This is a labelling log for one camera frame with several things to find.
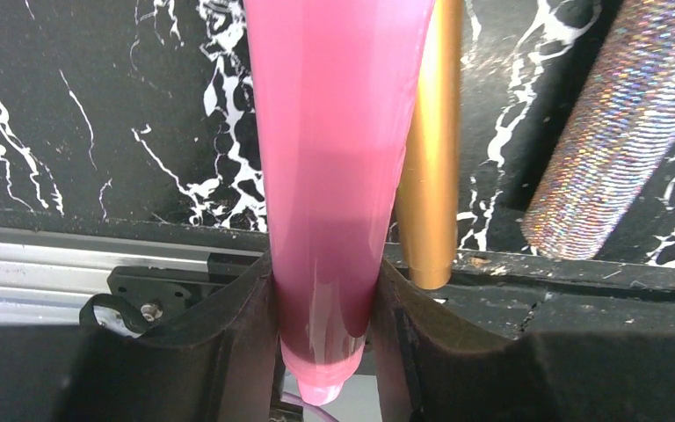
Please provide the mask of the pink microphone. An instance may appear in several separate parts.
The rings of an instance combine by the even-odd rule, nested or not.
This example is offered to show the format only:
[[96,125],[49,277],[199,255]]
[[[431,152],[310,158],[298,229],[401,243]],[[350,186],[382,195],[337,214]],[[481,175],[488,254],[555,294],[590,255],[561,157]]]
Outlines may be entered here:
[[282,356],[323,405],[361,361],[433,4],[243,7]]

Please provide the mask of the glitter rhinestone microphone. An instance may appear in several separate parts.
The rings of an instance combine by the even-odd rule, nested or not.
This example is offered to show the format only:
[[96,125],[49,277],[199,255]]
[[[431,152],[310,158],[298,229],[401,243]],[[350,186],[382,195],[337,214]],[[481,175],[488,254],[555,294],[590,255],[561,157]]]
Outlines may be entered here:
[[521,223],[542,256],[593,258],[675,142],[675,1],[626,1]]

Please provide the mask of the gold microphone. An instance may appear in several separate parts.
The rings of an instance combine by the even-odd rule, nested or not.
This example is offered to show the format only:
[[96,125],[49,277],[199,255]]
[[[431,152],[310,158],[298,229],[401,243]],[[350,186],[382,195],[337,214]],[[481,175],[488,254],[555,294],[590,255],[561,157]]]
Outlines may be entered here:
[[427,290],[447,284],[458,246],[462,13],[461,1],[435,4],[396,192],[410,280]]

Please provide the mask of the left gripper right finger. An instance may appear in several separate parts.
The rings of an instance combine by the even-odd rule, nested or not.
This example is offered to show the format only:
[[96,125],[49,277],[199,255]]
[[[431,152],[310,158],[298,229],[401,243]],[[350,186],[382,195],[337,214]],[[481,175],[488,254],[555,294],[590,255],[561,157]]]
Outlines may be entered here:
[[381,263],[370,323],[385,421],[675,421],[675,333],[510,340]]

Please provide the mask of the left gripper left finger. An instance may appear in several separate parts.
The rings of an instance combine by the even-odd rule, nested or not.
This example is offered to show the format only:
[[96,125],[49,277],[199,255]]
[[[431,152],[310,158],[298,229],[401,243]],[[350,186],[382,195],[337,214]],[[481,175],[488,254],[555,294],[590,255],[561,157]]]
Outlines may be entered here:
[[266,421],[278,312],[269,255],[139,338],[0,326],[0,421]]

